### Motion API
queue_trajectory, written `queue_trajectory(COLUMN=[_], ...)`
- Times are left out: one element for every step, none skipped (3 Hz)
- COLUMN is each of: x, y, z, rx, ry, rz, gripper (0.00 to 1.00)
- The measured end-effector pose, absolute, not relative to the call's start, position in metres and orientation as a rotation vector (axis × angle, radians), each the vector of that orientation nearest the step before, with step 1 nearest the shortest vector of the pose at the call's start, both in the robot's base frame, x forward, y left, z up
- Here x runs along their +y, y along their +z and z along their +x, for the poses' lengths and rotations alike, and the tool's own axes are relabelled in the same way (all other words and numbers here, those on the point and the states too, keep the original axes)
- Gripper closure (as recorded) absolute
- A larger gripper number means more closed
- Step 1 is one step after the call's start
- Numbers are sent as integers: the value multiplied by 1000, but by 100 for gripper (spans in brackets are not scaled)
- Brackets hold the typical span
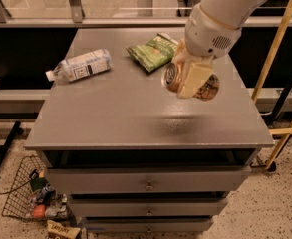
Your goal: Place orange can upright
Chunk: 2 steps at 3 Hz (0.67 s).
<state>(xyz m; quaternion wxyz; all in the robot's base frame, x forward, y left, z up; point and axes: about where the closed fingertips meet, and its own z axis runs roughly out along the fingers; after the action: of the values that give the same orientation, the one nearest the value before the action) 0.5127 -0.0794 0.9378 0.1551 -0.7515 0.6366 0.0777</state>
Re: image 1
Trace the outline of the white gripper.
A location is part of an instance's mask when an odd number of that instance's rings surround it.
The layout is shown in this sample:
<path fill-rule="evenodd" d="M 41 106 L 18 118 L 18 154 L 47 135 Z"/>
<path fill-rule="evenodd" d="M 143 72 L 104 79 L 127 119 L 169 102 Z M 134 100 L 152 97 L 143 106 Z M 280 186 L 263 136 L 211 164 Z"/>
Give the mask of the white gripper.
<path fill-rule="evenodd" d="M 240 36 L 240 28 L 219 23 L 199 4 L 195 5 L 185 24 L 185 40 L 179 41 L 172 58 L 175 66 L 182 70 L 177 96 L 181 99 L 192 98 L 213 73 L 211 64 L 193 62 L 192 54 L 197 57 L 222 57 L 231 50 Z"/>

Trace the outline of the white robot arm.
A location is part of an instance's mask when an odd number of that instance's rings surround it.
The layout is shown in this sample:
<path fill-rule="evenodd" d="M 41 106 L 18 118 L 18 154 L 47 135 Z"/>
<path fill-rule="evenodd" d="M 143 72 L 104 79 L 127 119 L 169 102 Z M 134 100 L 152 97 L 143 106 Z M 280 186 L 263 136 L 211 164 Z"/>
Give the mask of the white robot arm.
<path fill-rule="evenodd" d="M 231 50 L 245 21 L 266 1 L 201 0 L 196 4 L 172 59 L 176 78 L 167 88 L 182 99 L 196 97 L 212 75 L 212 60 Z"/>

